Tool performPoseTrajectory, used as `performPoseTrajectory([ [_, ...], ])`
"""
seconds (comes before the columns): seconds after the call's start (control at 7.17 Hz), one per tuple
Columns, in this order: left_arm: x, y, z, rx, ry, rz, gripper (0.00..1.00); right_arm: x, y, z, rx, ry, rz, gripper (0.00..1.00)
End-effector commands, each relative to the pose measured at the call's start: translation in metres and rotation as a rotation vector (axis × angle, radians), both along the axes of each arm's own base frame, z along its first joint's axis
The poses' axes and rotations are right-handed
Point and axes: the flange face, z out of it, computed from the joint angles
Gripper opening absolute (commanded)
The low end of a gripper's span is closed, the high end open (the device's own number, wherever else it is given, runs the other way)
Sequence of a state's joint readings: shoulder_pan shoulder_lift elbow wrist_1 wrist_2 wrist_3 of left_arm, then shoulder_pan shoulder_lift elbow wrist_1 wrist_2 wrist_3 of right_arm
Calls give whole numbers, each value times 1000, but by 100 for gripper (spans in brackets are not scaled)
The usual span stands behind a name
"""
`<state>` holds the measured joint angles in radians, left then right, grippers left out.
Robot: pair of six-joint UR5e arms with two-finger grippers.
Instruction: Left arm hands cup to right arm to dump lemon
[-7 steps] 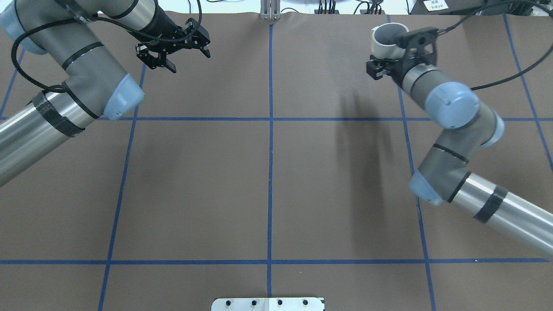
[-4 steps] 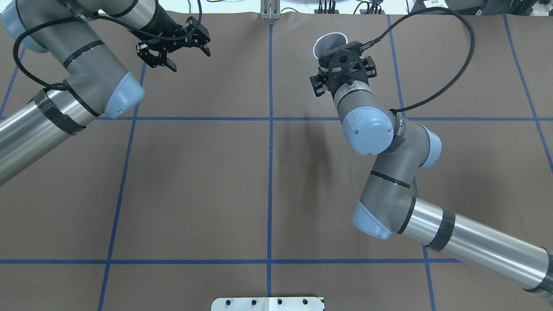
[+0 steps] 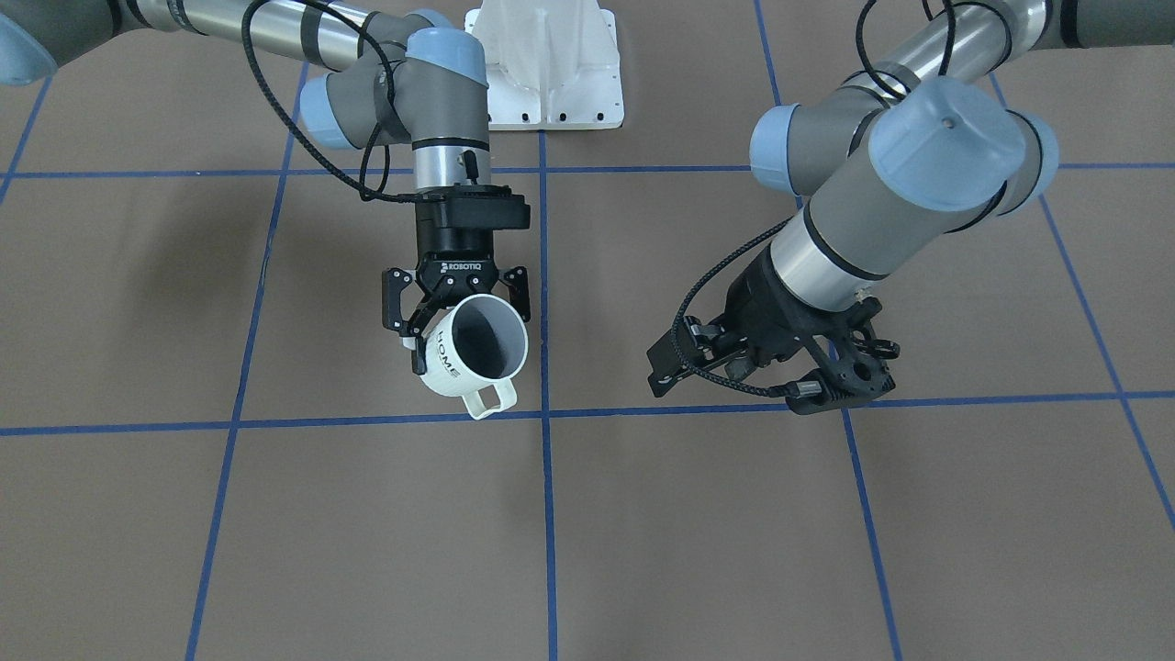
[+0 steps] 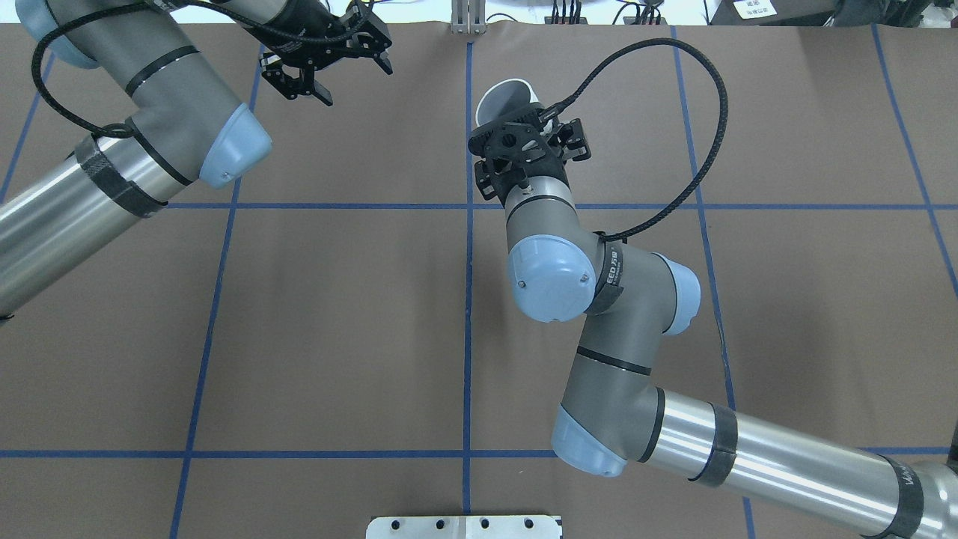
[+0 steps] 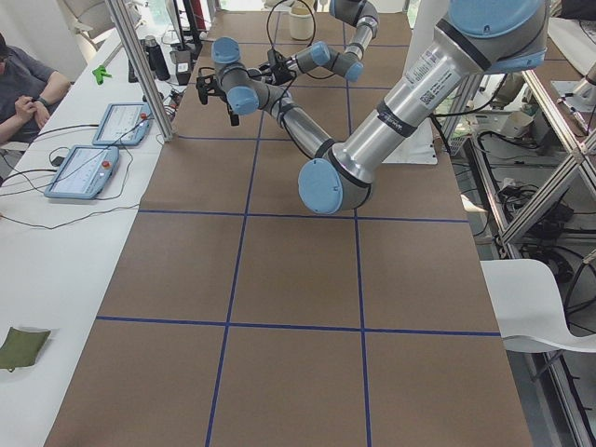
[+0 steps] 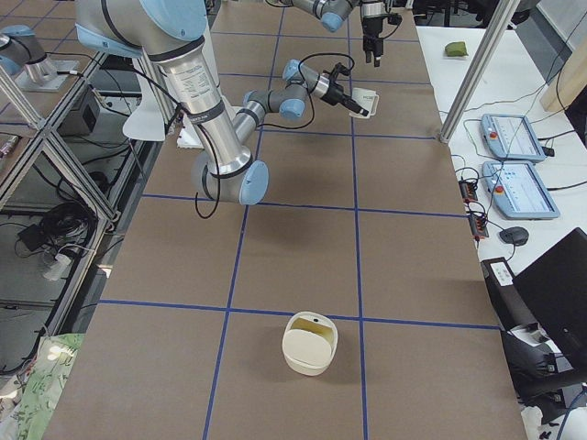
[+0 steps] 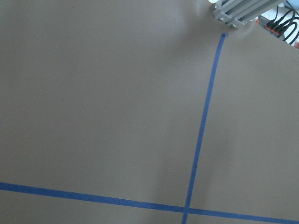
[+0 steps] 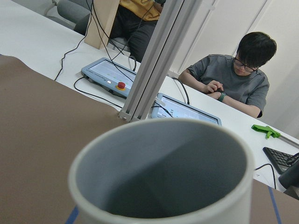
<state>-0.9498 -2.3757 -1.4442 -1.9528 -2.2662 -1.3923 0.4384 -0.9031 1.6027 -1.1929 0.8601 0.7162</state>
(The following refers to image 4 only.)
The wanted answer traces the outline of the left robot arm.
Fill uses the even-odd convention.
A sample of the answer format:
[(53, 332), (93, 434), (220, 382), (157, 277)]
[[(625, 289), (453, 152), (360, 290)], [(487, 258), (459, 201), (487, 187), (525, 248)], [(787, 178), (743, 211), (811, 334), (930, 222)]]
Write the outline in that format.
[[(2, 321), (98, 250), (155, 216), (195, 181), (220, 188), (242, 177), (272, 140), (172, 14), (187, 1), (18, 1), (37, 41), (31, 77), (39, 96), (85, 136), (58, 167), (2, 206)], [(332, 104), (318, 71), (369, 58), (392, 72), (392, 37), (373, 2), (335, 15), (321, 1), (196, 1), (263, 44), (261, 78), (294, 100)], [(41, 74), (45, 55), (102, 68), (136, 106), (98, 126), (62, 106)]]

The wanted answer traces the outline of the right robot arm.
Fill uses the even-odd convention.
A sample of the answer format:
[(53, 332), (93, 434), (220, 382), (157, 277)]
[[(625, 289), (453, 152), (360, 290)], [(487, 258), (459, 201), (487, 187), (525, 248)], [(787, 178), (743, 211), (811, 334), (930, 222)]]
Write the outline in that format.
[(650, 381), (660, 342), (687, 329), (697, 276), (581, 226), (565, 177), (588, 153), (578, 121), (478, 119), (477, 185), (506, 214), (507, 277), (524, 315), (584, 315), (553, 451), (602, 477), (647, 463), (702, 487), (784, 506), (865, 538), (954, 538), (956, 473), (836, 445)]

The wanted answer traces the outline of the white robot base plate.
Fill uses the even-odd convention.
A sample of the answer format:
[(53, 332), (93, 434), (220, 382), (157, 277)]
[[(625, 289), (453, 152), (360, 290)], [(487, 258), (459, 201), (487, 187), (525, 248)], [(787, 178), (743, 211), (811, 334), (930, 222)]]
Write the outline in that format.
[(366, 538), (564, 538), (560, 516), (542, 514), (377, 517)]

